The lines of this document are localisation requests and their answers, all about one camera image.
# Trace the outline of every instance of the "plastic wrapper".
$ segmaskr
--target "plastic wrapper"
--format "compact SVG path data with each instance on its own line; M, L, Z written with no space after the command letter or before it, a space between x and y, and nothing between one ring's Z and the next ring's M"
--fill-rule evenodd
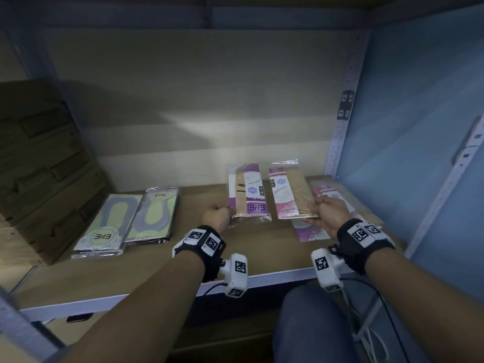
M380 218L373 214L369 208L363 205L341 183L336 182L331 176L313 180L310 184L314 196L326 195L343 200L353 218L371 222L378 228L381 228L383 225L383 221ZM294 219L292 224L301 242L331 238L324 229L308 224L301 219Z
M110 194L93 222L74 247L72 258L117 256L142 195Z
M168 242L178 194L178 187L147 189L131 222L126 245Z
M231 226L270 222L259 164L231 164L228 172L228 197L236 213Z
M318 217L307 207L307 203L314 201L314 197L297 160L272 163L269 167L269 181L279 219Z

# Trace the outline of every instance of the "human arm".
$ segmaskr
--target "human arm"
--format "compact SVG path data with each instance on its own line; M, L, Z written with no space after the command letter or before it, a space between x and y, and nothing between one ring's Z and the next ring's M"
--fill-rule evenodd
M342 200L321 196L308 204L337 239L351 215ZM484 307L411 263L390 247L364 259L364 270L414 338L436 361L484 361Z
M202 223L221 233L232 209L205 211ZM62 363L165 361L182 329L205 272L195 253L179 252L159 271L106 313Z

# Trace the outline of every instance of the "black cable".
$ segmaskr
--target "black cable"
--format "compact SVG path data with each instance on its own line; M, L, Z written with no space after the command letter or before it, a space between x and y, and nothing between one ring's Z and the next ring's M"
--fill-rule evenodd
M395 331L395 335L396 335L396 338L398 339L398 343L400 344L400 348L402 349L403 355L405 355L405 360L407 361L407 363L410 363L410 360L408 359L407 351L405 350L405 348L403 346L403 342L400 339L400 335L398 334L398 331L395 327L393 319L391 318L390 311L388 310L387 304L385 303L385 301L384 301L382 295L380 294L380 292L375 287L373 287L370 283L367 283L364 280L354 279L354 278L339 278L339 280L352 280L352 281L355 281L355 282L360 282L360 283L366 284L367 286L372 288L378 294L381 302L383 303L383 306L385 307L385 311L387 311L388 319L390 320L391 326L393 327L393 329Z
M206 296L207 294L209 294L209 292L210 292L210 291L211 291L213 288L215 288L215 287L219 287L219 286L221 286L221 285L223 285L224 287L226 287L228 284L227 284L227 283L218 283L218 284L215 284L214 286L211 286L211 287L209 288L209 290L208 290L208 291L206 291L205 293L203 293L203 295L204 295L204 296Z

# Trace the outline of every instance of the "blue wall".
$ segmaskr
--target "blue wall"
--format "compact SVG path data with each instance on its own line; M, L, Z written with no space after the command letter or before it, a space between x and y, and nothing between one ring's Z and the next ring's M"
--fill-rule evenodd
M410 240L484 113L484 5L391 24L372 34L340 161L340 180L402 240ZM470 164L413 260L484 303L484 148ZM372 301L348 285L364 312ZM373 327L404 361L380 311ZM411 361L426 361L403 328Z

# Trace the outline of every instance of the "blue trousers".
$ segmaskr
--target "blue trousers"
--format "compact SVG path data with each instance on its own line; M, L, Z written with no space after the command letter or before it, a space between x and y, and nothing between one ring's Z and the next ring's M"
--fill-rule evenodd
M287 293L274 331L275 363L358 363L345 316L321 287Z

